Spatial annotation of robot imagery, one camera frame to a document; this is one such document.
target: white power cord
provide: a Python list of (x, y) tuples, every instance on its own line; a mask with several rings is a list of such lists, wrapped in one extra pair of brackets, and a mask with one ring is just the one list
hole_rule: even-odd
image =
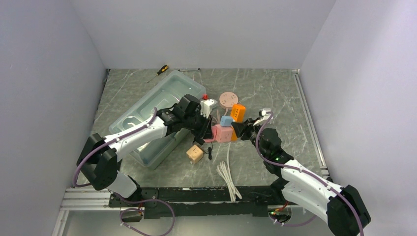
[(217, 166), (217, 172), (219, 173), (220, 176), (222, 176), (224, 181), (226, 181), (227, 187), (229, 188), (230, 201), (234, 203), (236, 202), (236, 195), (239, 197), (239, 199), (242, 199), (242, 195), (233, 184), (232, 176), (230, 175), (230, 166), (229, 166), (230, 144), (231, 143), (229, 143), (229, 147), (227, 148), (227, 168), (226, 168), (226, 163), (222, 161)]

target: gray marble table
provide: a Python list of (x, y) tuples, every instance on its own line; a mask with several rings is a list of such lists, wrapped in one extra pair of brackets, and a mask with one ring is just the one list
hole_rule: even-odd
[[(172, 70), (152, 78), (158, 69), (112, 69), (95, 116), (92, 133), (110, 134), (109, 126), (135, 104)], [(184, 72), (206, 87), (210, 98), (218, 99), (225, 91), (233, 91), (246, 107), (245, 119), (256, 118), (260, 108), (274, 111), (269, 125), (276, 128), (283, 149), (301, 164), (321, 175), (309, 126), (296, 83), (288, 69), (202, 69)], [(191, 147), (189, 134), (155, 170), (142, 167), (128, 155), (121, 171), (132, 176), (142, 187), (225, 186), (216, 171), (226, 160), (228, 143), (214, 143), (213, 159), (204, 156), (196, 165), (190, 164), (185, 152)], [(271, 175), (249, 141), (236, 141), (230, 146), (230, 168), (236, 186), (270, 185), (277, 177)], [(85, 182), (82, 176), (79, 182)]]

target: blue block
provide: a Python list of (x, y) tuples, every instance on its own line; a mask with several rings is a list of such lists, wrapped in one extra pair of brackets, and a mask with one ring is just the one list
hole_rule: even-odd
[(233, 118), (230, 116), (222, 116), (222, 119), (220, 120), (221, 126), (232, 126)]

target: plastic bin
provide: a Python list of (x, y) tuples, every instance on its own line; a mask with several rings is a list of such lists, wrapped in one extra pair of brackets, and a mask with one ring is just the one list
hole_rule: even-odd
[[(110, 133), (116, 134), (140, 124), (152, 115), (154, 107), (171, 107), (186, 94), (201, 98), (205, 93), (206, 88), (201, 84), (181, 72), (173, 71), (110, 125)], [(142, 166), (154, 170), (188, 133), (188, 130), (183, 129), (138, 147), (130, 154)]]

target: screwdriver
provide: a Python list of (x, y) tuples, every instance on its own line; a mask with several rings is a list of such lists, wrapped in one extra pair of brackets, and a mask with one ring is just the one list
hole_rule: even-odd
[(160, 74), (162, 74), (162, 73), (164, 73), (166, 70), (168, 70), (168, 66), (167, 65), (165, 65), (165, 66), (163, 66), (157, 73), (156, 73), (156, 75), (152, 78), (152, 79), (150, 79), (148, 82), (146, 82), (146, 83), (149, 83), (151, 80), (153, 80), (156, 76), (158, 76), (158, 75), (160, 75)]

